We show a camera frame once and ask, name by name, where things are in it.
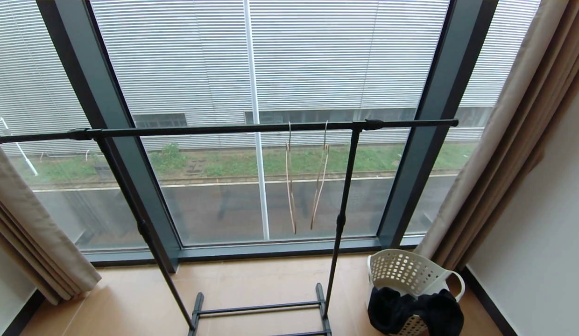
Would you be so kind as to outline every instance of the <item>brown curtain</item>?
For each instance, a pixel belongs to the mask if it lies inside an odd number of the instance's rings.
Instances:
[[[465,266],[540,161],[578,89],[579,1],[544,0],[477,149],[417,253],[448,269]]]
[[[1,148],[0,247],[52,304],[93,289],[101,279]]]

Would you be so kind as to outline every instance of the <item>louvered facade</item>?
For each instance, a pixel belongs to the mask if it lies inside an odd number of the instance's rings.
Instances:
[[[537,8],[501,0],[460,106],[497,100]],[[242,124],[251,87],[242,1],[91,2],[132,115],[184,113],[189,126]],[[441,32],[446,0],[252,0],[258,107],[266,112],[415,108]],[[89,127],[33,0],[0,0],[0,117],[12,134]],[[330,121],[341,117],[330,114]],[[482,127],[447,140],[477,140]],[[361,142],[405,142],[408,130]],[[263,134],[264,146],[286,134]],[[319,143],[299,133],[292,142]],[[345,132],[328,141],[344,143]],[[254,147],[252,134],[146,138],[148,150]],[[92,142],[23,143],[32,154],[83,153]],[[4,149],[17,153],[14,145]]]

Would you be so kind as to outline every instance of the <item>black metal clothes rack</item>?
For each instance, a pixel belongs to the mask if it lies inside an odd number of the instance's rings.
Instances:
[[[11,136],[0,136],[1,143],[9,142],[29,142],[29,141],[44,141],[44,140],[94,140],[97,142],[99,148],[105,155],[106,161],[108,162],[110,168],[113,171],[113,175],[116,178],[121,192],[125,197],[133,215],[136,219],[138,225],[138,232],[142,235],[146,241],[151,253],[157,261],[157,265],[163,274],[163,278],[166,281],[172,295],[174,296],[176,303],[179,306],[179,310],[183,314],[185,320],[190,327],[189,336],[195,336],[196,328],[198,327],[198,321],[203,315],[213,315],[221,313],[238,313],[243,311],[258,311],[258,310],[272,310],[272,309],[283,309],[283,308],[309,308],[313,306],[318,306],[321,313],[321,321],[323,330],[313,331],[313,332],[303,332],[300,334],[285,334],[284,336],[315,336],[324,335],[330,336],[332,334],[331,326],[328,318],[329,304],[331,300],[331,293],[333,287],[333,280],[335,276],[335,270],[337,265],[337,257],[339,255],[339,245],[341,242],[341,235],[343,233],[343,228],[346,225],[346,207],[347,199],[350,193],[350,184],[352,181],[352,172],[354,168],[354,161],[356,158],[356,147],[358,146],[358,140],[360,138],[360,133],[364,130],[378,130],[381,128],[396,128],[396,127],[450,127],[457,126],[458,121],[456,119],[441,119],[441,120],[411,120],[411,121],[380,121],[380,120],[366,120],[366,121],[349,121],[344,123],[301,123],[292,124],[291,131],[313,131],[313,130],[352,130],[350,150],[347,159],[346,177],[343,186],[343,194],[341,196],[341,206],[339,214],[337,215],[337,226],[336,226],[336,236],[333,246],[332,254],[332,264],[329,273],[329,282],[327,285],[326,297],[323,294],[323,289],[321,283],[317,283],[315,286],[315,292],[317,294],[317,300],[315,301],[304,301],[304,302],[292,302],[285,304],[270,304],[265,306],[252,306],[252,307],[239,307],[239,308],[224,308],[224,309],[214,309],[214,310],[202,310],[202,302],[204,301],[204,295],[199,292],[196,295],[196,302],[194,304],[194,309],[191,315],[185,309],[185,306],[179,296],[179,293],[171,280],[170,274],[167,272],[166,266],[164,264],[164,258],[166,256],[161,254],[161,251],[155,247],[155,242],[153,241],[152,235],[148,232],[147,221],[149,219],[144,219],[140,207],[138,206],[136,200],[133,198],[131,193],[131,178],[127,173],[127,170],[122,170],[113,155],[113,150],[110,143],[107,141],[108,138],[116,137],[129,137],[129,136],[164,136],[164,135],[193,135],[193,134],[221,134],[221,133],[251,133],[251,132],[287,132],[290,131],[290,126],[288,124],[255,124],[255,125],[241,125],[241,126],[213,126],[213,127],[166,127],[166,128],[128,128],[128,129],[91,129],[91,128],[77,128],[69,132],[61,133],[45,133],[45,134],[28,134],[28,135],[11,135]]]

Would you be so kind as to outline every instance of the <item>tile floor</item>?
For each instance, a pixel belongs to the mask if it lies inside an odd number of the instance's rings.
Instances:
[[[198,291],[203,309],[317,299],[326,292],[330,257],[184,263],[173,276],[189,311]],[[25,328],[29,336],[186,335],[187,325],[156,266],[100,268],[103,279],[90,293],[51,306],[46,302]],[[366,314],[366,254],[341,255],[330,304],[334,336],[379,336]],[[471,292],[461,301],[463,335],[501,335]],[[204,317],[199,336],[257,336],[321,329],[317,308],[252,315]]]

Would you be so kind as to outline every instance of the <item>laundry basket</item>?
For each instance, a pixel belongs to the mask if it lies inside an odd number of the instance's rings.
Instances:
[[[389,287],[400,292],[401,295],[410,294],[414,297],[423,294],[435,294],[442,289],[448,289],[445,279],[455,274],[462,286],[462,291],[456,295],[456,301],[460,302],[464,294],[465,284],[460,274],[445,270],[445,268],[416,253],[399,249],[386,249],[368,256],[367,266],[369,293],[373,287],[377,289]],[[369,300],[370,296],[367,296],[367,308]],[[417,336],[424,330],[426,330],[424,321],[418,315],[412,315],[396,335]]]

